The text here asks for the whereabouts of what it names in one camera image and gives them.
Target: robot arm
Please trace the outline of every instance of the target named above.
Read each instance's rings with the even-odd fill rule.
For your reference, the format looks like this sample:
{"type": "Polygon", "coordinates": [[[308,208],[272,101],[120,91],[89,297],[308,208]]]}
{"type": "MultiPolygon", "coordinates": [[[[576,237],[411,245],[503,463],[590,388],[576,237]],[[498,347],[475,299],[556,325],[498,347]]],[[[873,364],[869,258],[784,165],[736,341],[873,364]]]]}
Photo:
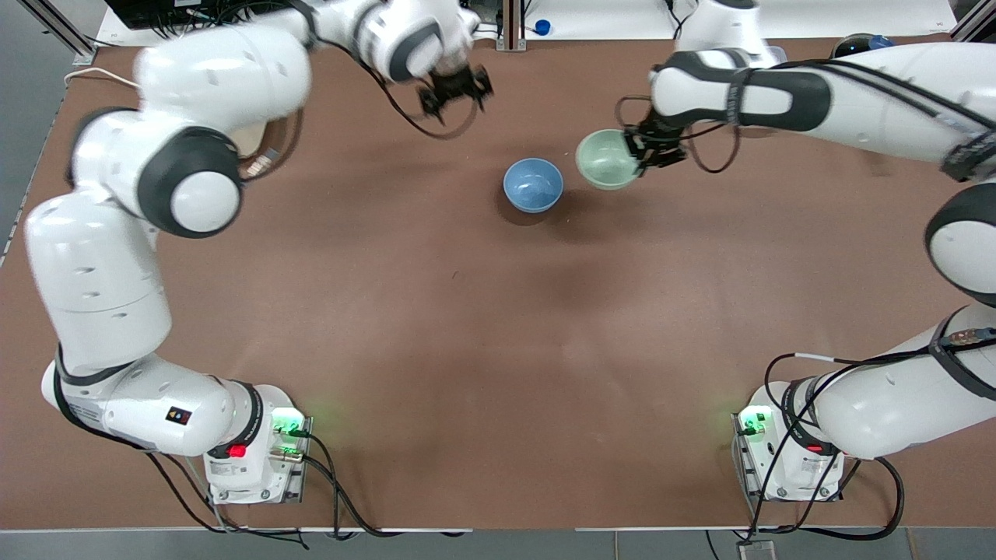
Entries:
{"type": "Polygon", "coordinates": [[[929,354],[773,383],[775,402],[761,388],[738,415],[748,434],[742,447],[750,489],[761,490],[773,469],[763,498],[828,499],[841,478],[841,451],[879,457],[996,418],[996,347],[955,356],[944,342],[996,327],[996,69],[974,64],[996,48],[931,43],[855,54],[844,64],[776,66],[756,20],[754,0],[700,2],[674,55],[651,72],[652,109],[624,132],[641,167],[684,159],[688,127],[708,121],[934,161],[959,181],[980,181],[947,202],[926,230],[934,266],[979,302],[893,349],[929,347],[929,354]],[[804,421],[793,421],[799,415],[804,421]],[[786,437],[772,464],[772,449],[786,437]]]}
{"type": "Polygon", "coordinates": [[[341,46],[385,80],[432,78],[437,88],[422,97],[436,112],[486,95],[463,82],[486,74],[468,68],[478,19],[456,0],[292,5],[139,53],[138,109],[87,117],[68,172],[73,191],[26,221],[32,272],[60,341],[45,399],[146,449],[203,454],[216,503],[282,501],[300,460],[288,432],[305,419],[275,387],[206,376],[154,353],[172,325],[156,236],[206,238],[235,220],[242,180],[229,135],[303,105],[310,47],[341,46]]]}

